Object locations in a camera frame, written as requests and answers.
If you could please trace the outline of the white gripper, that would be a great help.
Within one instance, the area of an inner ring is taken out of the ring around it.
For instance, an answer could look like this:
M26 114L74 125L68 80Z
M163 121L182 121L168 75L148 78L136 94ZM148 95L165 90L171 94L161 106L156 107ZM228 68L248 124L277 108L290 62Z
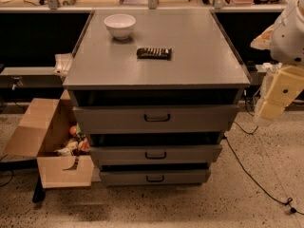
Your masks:
M250 47L269 50L273 30L274 26L267 27L251 42ZM260 98L256 102L256 120L273 122L303 90L303 66L285 66L277 72L267 72L261 84Z

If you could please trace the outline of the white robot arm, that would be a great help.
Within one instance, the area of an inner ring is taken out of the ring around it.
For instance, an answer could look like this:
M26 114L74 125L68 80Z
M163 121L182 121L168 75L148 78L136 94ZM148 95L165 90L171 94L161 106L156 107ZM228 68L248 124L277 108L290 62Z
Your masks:
M304 90L304 0L290 1L250 47L269 49L281 63L281 68L267 70L255 107L255 123L268 126Z

